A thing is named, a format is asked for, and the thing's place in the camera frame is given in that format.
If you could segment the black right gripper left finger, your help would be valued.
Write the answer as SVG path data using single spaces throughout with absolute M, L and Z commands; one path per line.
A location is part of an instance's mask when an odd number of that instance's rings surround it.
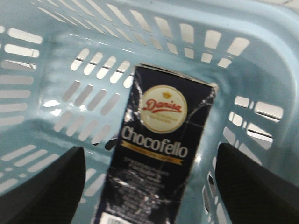
M 0 222 L 69 224 L 84 185 L 84 149 L 72 147 L 45 170 L 0 197 Z

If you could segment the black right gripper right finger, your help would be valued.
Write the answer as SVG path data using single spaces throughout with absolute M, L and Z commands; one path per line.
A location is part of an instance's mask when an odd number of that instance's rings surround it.
M 299 222 L 299 188 L 228 143 L 218 147 L 215 177 L 232 223 Z

